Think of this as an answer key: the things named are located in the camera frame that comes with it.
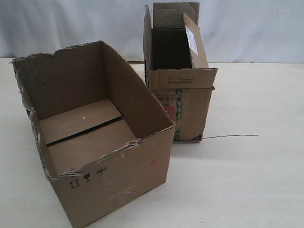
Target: cardboard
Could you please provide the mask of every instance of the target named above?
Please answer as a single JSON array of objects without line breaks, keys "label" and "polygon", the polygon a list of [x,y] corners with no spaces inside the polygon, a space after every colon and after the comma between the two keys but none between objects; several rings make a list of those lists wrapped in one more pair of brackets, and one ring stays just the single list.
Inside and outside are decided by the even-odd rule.
[{"label": "cardboard", "polygon": [[47,179],[74,228],[164,183],[174,123],[99,41],[13,60]]},{"label": "cardboard", "polygon": [[174,140],[201,141],[217,68],[209,68],[198,27],[199,3],[146,6],[145,80],[171,119]]}]

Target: white backdrop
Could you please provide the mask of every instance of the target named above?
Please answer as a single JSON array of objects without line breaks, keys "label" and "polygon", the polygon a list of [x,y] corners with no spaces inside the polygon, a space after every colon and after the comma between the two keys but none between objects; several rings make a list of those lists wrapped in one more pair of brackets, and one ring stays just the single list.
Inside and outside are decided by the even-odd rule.
[{"label": "white backdrop", "polygon": [[[304,63],[304,0],[199,2],[209,62]],[[152,3],[0,0],[0,57],[50,52],[101,39],[127,60],[143,60],[144,5],[152,9]]]}]

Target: open cardboard box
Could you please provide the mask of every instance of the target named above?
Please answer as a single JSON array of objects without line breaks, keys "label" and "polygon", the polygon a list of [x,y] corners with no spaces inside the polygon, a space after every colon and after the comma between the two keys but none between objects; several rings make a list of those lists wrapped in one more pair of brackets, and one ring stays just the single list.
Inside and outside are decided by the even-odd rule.
[{"label": "open cardboard box", "polygon": [[144,19],[145,79],[176,124],[174,140],[203,137],[217,68],[209,68],[200,28],[200,4],[154,3]]},{"label": "open cardboard box", "polygon": [[81,228],[167,177],[174,123],[102,41],[13,60],[47,179]]}]

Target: table surface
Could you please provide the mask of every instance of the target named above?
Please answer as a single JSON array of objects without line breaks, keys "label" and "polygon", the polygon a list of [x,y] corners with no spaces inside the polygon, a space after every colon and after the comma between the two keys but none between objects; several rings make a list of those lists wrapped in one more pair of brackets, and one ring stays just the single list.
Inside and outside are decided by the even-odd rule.
[{"label": "table surface", "polygon": [[[1,227],[70,228],[9,62],[0,59]],[[207,139],[174,143],[165,184],[88,228],[304,227],[304,65],[210,66]],[[208,138],[235,134],[258,136]]]}]

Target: white fabric background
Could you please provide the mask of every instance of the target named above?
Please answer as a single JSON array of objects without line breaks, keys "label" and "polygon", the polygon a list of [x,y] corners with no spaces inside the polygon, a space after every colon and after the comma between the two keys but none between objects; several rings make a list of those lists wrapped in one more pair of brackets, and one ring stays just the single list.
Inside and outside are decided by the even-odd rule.
[{"label": "white fabric background", "polygon": [[[152,9],[152,2],[2,0],[0,57],[101,39],[127,60],[143,60],[144,5]],[[200,2],[199,25],[209,62],[304,63],[303,0]]]}]

